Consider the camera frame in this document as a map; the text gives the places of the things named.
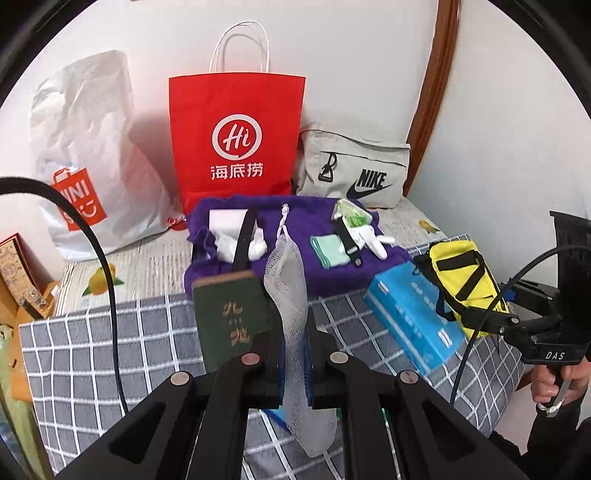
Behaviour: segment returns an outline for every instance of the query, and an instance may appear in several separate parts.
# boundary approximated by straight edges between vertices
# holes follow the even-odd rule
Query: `nike swoosh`
[[[371,195],[372,193],[379,192],[380,190],[387,189],[388,187],[391,187],[391,186],[392,186],[392,184],[386,185],[385,187],[378,187],[373,190],[366,190],[365,192],[358,192],[357,190],[355,190],[355,183],[353,183],[350,186],[349,190],[347,190],[346,197],[348,199],[352,199],[352,200],[359,200],[363,197],[367,197],[367,195]]]

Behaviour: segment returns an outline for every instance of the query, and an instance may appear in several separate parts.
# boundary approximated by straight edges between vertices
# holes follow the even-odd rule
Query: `wooden door frame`
[[[461,4],[462,0],[439,0],[437,6],[431,54],[427,63],[417,111],[408,132],[407,143],[411,146],[411,152],[408,175],[403,187],[405,196],[417,175],[441,108],[449,73],[452,69],[453,55],[456,51]]]

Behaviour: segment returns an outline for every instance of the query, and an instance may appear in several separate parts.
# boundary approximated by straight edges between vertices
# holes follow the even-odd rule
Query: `human hand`
[[[578,365],[565,365],[560,372],[564,380],[570,380],[569,390],[562,405],[580,398],[587,391],[591,378],[591,363],[583,358]],[[554,385],[556,376],[545,365],[536,365],[531,373],[531,398],[536,403],[549,402],[558,395],[558,385]]]

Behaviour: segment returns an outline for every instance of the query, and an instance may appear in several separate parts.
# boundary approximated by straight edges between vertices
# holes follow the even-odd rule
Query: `orange logo on bag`
[[[76,207],[89,225],[95,225],[107,218],[85,168],[74,173],[70,173],[69,168],[62,168],[53,174],[53,181],[52,187]],[[80,230],[66,212],[60,209],[60,213],[70,232]]]

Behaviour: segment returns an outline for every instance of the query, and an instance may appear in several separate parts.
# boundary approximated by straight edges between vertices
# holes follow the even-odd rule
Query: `white paper bag handle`
[[[256,30],[254,28],[251,27],[251,24],[255,24],[255,25],[258,25],[259,27],[261,27],[263,35],[265,36],[265,44],[267,45],[267,62],[265,65],[265,70],[263,70],[263,62],[262,62],[264,50],[263,50],[263,45],[261,43],[261,36],[256,32]],[[265,27],[263,27],[259,22],[254,21],[254,20],[246,20],[244,22],[237,23],[237,24],[231,26],[230,28],[228,28],[222,34],[219,41],[217,42],[216,48],[213,50],[212,59],[209,61],[209,73],[212,72],[212,67],[214,66],[214,61],[215,61],[215,66],[216,66],[215,71],[217,71],[217,57],[219,56],[219,49],[220,49],[220,46],[222,45],[222,41],[223,41],[224,37],[230,32],[230,30],[233,30],[236,27],[248,27],[255,33],[255,35],[258,39],[258,44],[261,48],[261,72],[269,73],[269,37],[267,37],[267,31],[265,30]]]

